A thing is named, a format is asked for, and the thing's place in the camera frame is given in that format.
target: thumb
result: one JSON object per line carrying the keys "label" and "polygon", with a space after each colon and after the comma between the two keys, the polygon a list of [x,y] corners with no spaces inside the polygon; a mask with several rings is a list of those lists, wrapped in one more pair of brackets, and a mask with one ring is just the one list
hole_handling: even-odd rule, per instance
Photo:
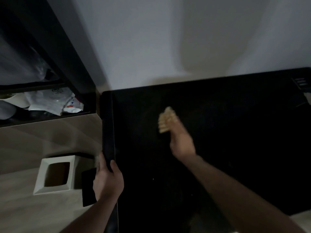
{"label": "thumb", "polygon": [[117,163],[113,159],[110,161],[110,167],[114,173],[121,173]]}

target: white wall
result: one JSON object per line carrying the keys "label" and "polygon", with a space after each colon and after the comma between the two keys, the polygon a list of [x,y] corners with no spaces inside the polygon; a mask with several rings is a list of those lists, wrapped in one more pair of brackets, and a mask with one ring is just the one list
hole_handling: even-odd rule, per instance
{"label": "white wall", "polygon": [[100,91],[311,66],[311,0],[48,1]]}

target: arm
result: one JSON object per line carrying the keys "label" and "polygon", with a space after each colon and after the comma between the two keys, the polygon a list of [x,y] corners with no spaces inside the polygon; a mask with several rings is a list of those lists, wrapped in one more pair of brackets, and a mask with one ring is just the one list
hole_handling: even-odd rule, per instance
{"label": "arm", "polygon": [[97,202],[60,233],[104,232],[111,212],[124,188],[123,176],[116,162],[111,160],[110,166],[113,173],[108,170],[103,153],[100,153],[99,167],[93,181]]}
{"label": "arm", "polygon": [[166,121],[173,155],[193,173],[239,233],[304,232],[279,209],[205,162],[196,154],[192,138],[181,121],[178,118],[174,121]]}

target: white square object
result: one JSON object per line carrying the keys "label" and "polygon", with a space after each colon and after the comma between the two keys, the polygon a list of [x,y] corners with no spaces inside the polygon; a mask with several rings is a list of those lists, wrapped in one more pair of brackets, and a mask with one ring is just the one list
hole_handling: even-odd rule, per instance
{"label": "white square object", "polygon": [[76,155],[44,158],[41,160],[34,195],[77,189],[81,185],[81,173],[93,167],[93,159]]}

